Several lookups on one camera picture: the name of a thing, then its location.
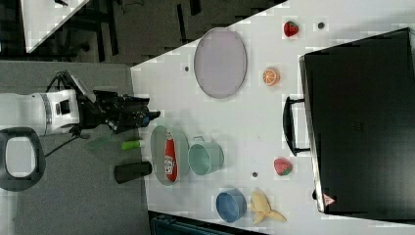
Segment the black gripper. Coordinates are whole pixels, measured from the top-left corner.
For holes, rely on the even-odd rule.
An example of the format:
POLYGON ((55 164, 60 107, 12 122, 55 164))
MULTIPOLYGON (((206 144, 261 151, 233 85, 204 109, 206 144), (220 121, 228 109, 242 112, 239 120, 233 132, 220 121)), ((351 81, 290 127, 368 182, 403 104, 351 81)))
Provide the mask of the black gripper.
POLYGON ((77 96, 79 130, 93 129, 106 124, 114 134, 139 127, 147 127, 151 119, 158 118, 160 111, 151 112, 149 98, 118 95, 112 91, 94 91, 95 101, 86 95, 77 96))

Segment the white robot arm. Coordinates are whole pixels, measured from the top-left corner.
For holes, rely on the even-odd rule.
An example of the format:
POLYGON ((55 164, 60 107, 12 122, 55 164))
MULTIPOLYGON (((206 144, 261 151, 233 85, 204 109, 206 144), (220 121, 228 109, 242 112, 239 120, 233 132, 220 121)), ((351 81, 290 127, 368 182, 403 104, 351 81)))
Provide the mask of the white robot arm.
POLYGON ((159 111, 148 108, 150 100, 111 91, 91 94, 66 89, 28 95, 1 95, 1 127, 31 128, 39 136, 78 135, 105 124, 114 134, 146 127, 159 111))

